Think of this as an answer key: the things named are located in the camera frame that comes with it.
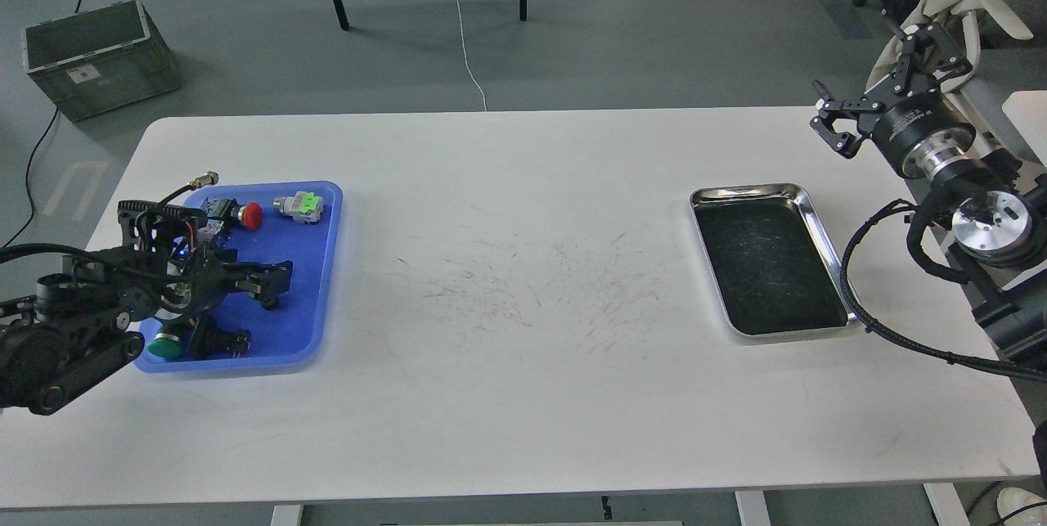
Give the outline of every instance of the white cable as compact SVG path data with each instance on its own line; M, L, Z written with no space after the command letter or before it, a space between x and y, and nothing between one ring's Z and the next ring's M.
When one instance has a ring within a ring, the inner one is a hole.
M484 102L484 111L487 111L487 94L484 93L484 87L480 86L476 82L476 76L472 75L472 68L469 67L469 53L465 50L465 26L462 24L462 3L459 0L454 0L454 6L458 7L459 12L459 34L462 36L462 58L465 59L465 70L469 72L469 79L472 84L476 85L476 89L480 91L480 98Z

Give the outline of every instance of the green button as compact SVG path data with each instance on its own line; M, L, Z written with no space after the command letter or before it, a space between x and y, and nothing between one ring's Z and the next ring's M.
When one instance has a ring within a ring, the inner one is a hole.
M149 343L146 347L153 356L159 356L164 360L174 360L182 355L182 347L169 337L158 337Z
M319 197L314 193L307 193L305 197L302 198L302 204L298 205L298 213L309 213L316 211L316 203L319 202Z

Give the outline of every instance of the stainless steel tray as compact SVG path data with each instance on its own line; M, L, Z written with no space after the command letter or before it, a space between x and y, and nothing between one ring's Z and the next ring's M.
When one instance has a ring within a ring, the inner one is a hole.
M810 196L796 184L701 189L691 207L736 332L775 337L856 327L840 259Z

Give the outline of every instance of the concrete floor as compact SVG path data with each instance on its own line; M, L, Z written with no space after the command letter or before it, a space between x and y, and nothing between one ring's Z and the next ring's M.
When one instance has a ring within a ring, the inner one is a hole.
M21 30L69 15L75 1L0 0L3 239L28 213L25 159L53 109L24 73ZM84 0L84 9L116 1L124 0ZM330 0L139 1L176 53L184 86L76 124L60 118L32 171L42 213L21 241L85 245L142 131L162 117L482 109L462 65L453 0L347 0L348 34L337 28ZM850 0L530 0L527 23L516 20L516 0L462 0L462 10L471 66L493 111L810 105L815 76L840 92L863 90L889 37L871 5L854 8ZM220 170L206 148L199 156L201 172ZM891 176L886 166L884 176ZM46 257L5 265L0 294L30 292L54 266ZM960 490L970 499L980 486ZM934 523L919 486L767 498L775 524ZM990 521L986 501L975 523ZM543 496L319 505L304 523L599 521L599 502ZM614 497L611 504L615 520L738 523L730 494ZM270 511L0 512L0 523L247 525L268 523Z

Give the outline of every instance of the red emergency stop button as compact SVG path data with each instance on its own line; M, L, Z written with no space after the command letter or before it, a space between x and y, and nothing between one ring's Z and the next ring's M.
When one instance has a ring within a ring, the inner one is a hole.
M253 232L262 227L262 220L265 219L265 214L262 212L262 205L247 203L240 207L240 214L237 216L237 219L240 220L240 223L244 224L244 227Z

